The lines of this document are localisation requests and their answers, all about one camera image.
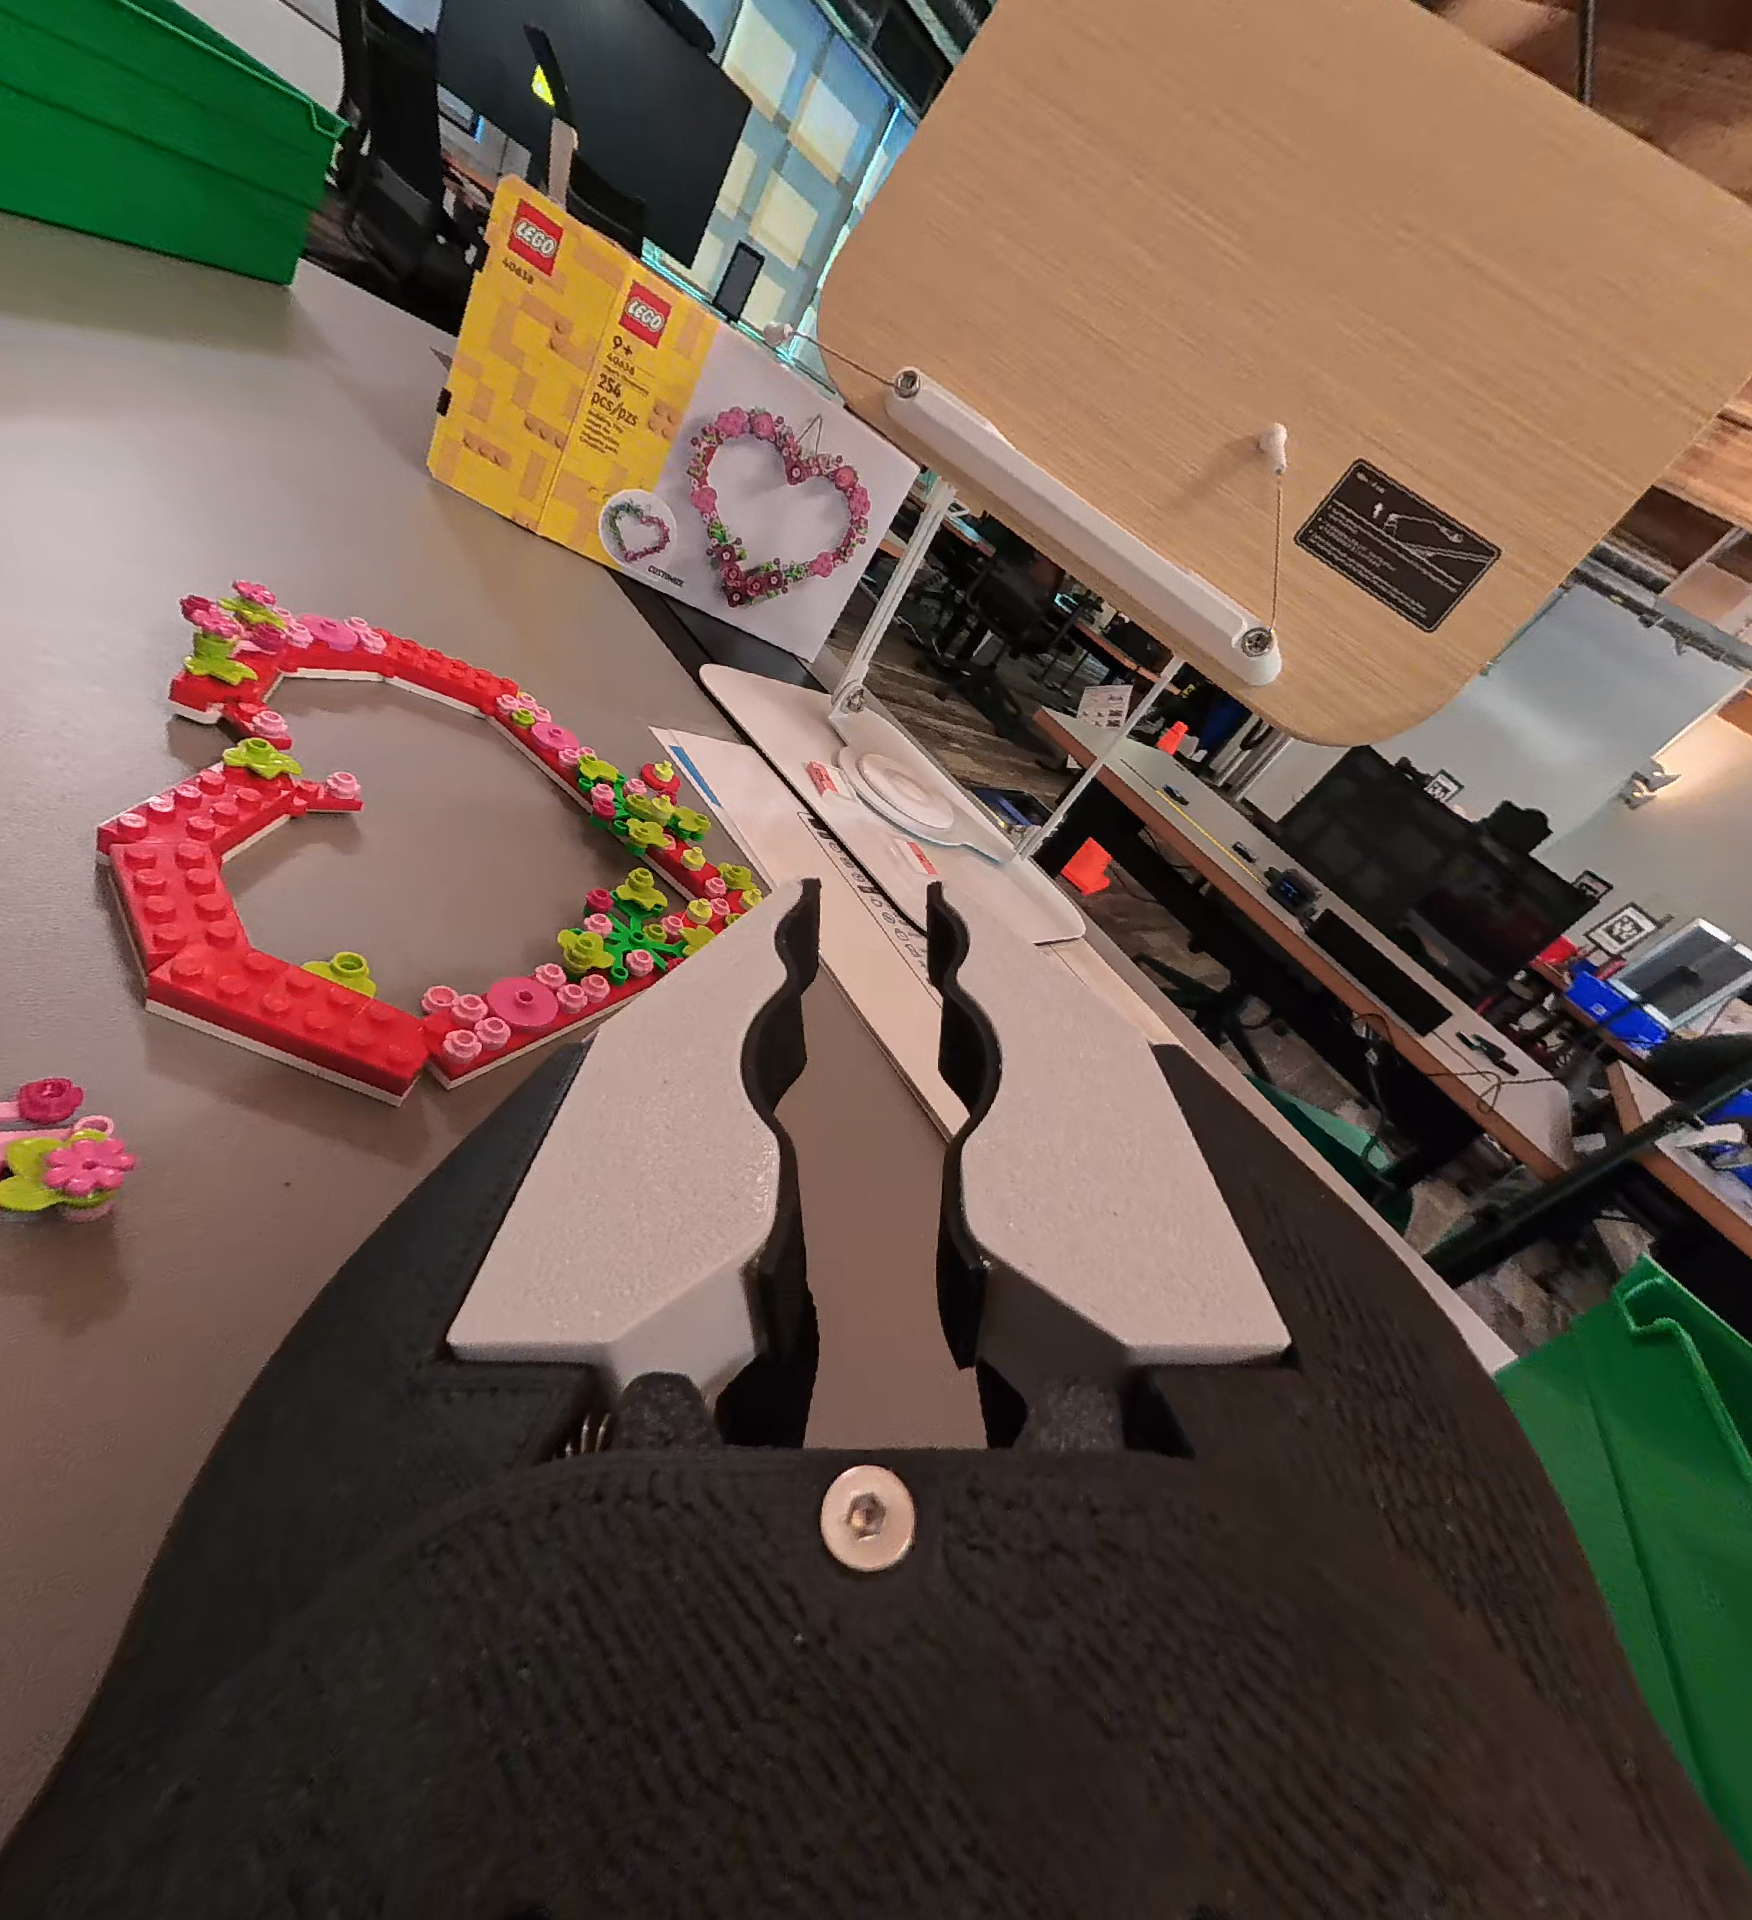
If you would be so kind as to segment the red lego heart frame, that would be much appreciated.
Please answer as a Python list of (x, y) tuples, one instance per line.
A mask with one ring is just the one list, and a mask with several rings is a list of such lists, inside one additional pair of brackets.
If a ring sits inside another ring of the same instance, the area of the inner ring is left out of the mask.
[[(424, 1075), (466, 1085), (614, 1015), (758, 908), (765, 884), (714, 857), (711, 819), (673, 759), (633, 773), (595, 755), (519, 684), (363, 617), (291, 611), (256, 583), (179, 602), (190, 652), (168, 699), (228, 740), (218, 759), (103, 821), (97, 860), (114, 884), (148, 1012), (391, 1106)], [(361, 810), (361, 783), (297, 759), (269, 697), (291, 681), (402, 690), (474, 717), (552, 781), (631, 869), (586, 896), (552, 963), (475, 991), (436, 984), (420, 1009), (364, 998), (258, 948), (225, 862), (303, 819)]]

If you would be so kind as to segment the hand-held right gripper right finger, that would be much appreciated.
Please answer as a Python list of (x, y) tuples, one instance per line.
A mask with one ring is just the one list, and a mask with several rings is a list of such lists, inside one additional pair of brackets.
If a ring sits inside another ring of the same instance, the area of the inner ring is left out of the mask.
[(1108, 972), (934, 884), (938, 1069), (957, 1096), (938, 1313), (989, 1444), (1043, 1401), (1124, 1417), (1164, 1370), (1272, 1366), (1292, 1336), (1180, 1101), (1196, 1060)]

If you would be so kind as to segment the blue storage bin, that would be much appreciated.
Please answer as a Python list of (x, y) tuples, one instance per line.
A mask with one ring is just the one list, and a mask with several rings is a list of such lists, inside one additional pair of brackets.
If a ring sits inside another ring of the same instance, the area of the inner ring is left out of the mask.
[(1569, 972), (1560, 1000), (1611, 1046), (1627, 1053), (1646, 1057), (1674, 1035), (1669, 1021), (1641, 993), (1621, 984), (1618, 974), (1603, 977), (1593, 968)]

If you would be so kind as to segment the green plastic bin stack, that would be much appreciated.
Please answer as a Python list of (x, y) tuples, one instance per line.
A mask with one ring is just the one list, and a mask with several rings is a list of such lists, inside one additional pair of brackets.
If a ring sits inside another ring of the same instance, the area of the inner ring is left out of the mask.
[(347, 121), (170, 2), (0, 2), (0, 211), (291, 283)]

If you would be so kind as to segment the laminated printed paper sheet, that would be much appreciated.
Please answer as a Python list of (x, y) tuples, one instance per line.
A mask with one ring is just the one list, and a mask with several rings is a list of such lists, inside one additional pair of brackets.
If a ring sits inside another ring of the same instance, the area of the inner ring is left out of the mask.
[(928, 938), (878, 880), (899, 881), (917, 914), (926, 894), (941, 887), (971, 919), (976, 948), (957, 987), (1000, 1033), (1006, 1121), (1022, 1121), (1033, 1108), (1096, 1129), (1118, 1109), (1134, 1033), (1064, 963), (1072, 943), (1027, 941), (1013, 915), (1015, 889), (996, 887), (986, 864), (936, 854), (924, 874), (897, 855), (897, 835), (878, 830), (877, 878), (866, 878), (831, 822), (754, 749), (692, 733), (659, 731), (657, 738), (768, 884), (818, 881), (823, 968), (945, 1137), (960, 1131), (967, 1108), (940, 1071), (944, 1000), (929, 977)]

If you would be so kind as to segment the black office chair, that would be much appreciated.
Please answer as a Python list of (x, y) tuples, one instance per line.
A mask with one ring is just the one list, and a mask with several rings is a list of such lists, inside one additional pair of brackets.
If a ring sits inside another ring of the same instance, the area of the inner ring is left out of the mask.
[(454, 200), (439, 139), (436, 43), (377, 2), (335, 6), (347, 228), (389, 303), (455, 335), (483, 253), (483, 214)]

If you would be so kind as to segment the wooden book stand white base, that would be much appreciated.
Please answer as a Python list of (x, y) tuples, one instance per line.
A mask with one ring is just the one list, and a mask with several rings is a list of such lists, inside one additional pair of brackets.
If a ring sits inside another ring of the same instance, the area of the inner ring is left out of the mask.
[(1752, 211), (1418, 5), (997, 5), (850, 414), (1276, 731), (1433, 717), (1752, 376)]

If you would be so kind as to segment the yellow lego box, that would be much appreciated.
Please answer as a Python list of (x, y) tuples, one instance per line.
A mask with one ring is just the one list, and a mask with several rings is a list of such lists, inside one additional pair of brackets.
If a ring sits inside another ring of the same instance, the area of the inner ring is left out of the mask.
[(917, 465), (525, 180), (492, 197), (432, 476), (815, 660)]

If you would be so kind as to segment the pink branch piece with flowers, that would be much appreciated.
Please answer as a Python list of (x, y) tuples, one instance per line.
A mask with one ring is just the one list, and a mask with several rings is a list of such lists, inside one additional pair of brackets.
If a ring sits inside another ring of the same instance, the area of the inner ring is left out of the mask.
[(73, 1079), (28, 1079), (0, 1097), (0, 1221), (106, 1217), (137, 1166), (117, 1123), (86, 1112)]

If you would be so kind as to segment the tilted grey screen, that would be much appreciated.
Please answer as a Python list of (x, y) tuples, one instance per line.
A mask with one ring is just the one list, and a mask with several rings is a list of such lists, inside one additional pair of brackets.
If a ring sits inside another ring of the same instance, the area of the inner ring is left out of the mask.
[(1675, 1033), (1752, 984), (1752, 948), (1713, 921), (1689, 919), (1630, 958), (1611, 984), (1630, 1009)]

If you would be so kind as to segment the long office desk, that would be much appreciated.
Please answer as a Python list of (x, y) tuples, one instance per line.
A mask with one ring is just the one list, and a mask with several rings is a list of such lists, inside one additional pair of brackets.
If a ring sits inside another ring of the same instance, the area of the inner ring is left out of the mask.
[(1553, 1178), (1575, 1157), (1560, 1081), (1283, 851), (1254, 816), (1138, 740), (1123, 740), (1038, 854), (1063, 872), (1105, 851), (1254, 1000), (1354, 1094), (1383, 1096), (1410, 1176), (1491, 1139)]

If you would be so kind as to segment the black monitor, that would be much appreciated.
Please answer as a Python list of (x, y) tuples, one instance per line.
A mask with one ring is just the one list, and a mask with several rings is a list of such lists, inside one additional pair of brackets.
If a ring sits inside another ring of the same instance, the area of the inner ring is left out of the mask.
[(1373, 746), (1345, 751), (1272, 826), (1303, 872), (1472, 997), (1520, 972), (1594, 905), (1536, 860), (1549, 833), (1544, 814), (1510, 802), (1469, 821)]
[(446, 2), (436, 74), (539, 159), (569, 126), (579, 159), (642, 205), (642, 240), (693, 262), (750, 99), (650, 5)]

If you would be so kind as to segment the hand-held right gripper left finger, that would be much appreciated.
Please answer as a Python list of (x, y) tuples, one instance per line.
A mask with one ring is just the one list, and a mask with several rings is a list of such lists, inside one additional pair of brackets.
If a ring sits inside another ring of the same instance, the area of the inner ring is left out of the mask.
[(585, 1046), (448, 1328), (455, 1359), (616, 1395), (687, 1379), (734, 1444), (800, 1444), (818, 1326), (777, 1108), (808, 1062), (821, 884), (792, 880)]

